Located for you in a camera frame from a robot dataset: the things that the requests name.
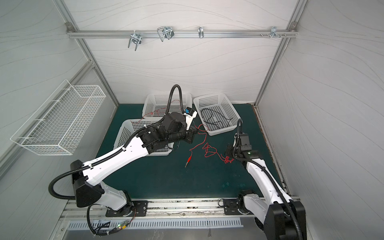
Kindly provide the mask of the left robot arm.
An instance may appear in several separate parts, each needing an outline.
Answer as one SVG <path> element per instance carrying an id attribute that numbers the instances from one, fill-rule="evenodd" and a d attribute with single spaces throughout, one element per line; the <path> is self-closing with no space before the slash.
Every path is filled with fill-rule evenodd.
<path id="1" fill-rule="evenodd" d="M 99 158 L 85 163 L 80 160 L 72 162 L 70 171 L 50 182 L 50 195 L 57 199 L 74 200 L 79 208 L 102 205 L 117 216 L 127 216 L 134 211 L 135 205 L 127 192 L 110 187 L 103 181 L 124 166 L 168 147 L 171 143 L 193 142 L 198 129 L 192 126 L 192 121 L 197 112 L 190 107 L 182 108 L 181 113 L 170 112 L 175 90 L 182 93 L 179 85 L 171 88 L 166 114 L 159 121 L 138 129 L 122 146 Z M 59 180 L 68 176 L 72 178 L 73 196 L 59 194 L 54 189 Z"/>

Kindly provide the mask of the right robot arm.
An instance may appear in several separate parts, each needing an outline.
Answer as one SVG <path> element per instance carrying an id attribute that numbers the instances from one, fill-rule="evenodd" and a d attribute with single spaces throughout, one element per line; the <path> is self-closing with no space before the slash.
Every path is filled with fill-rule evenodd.
<path id="1" fill-rule="evenodd" d="M 234 144 L 228 145 L 226 156 L 242 163 L 256 182 L 262 197 L 254 191 L 242 191 L 237 197 L 238 211 L 252 214 L 256 225 L 268 240 L 307 239 L 306 210 L 278 184 L 265 160 L 252 149 L 249 135 L 243 132 L 243 120 L 238 119 Z"/>

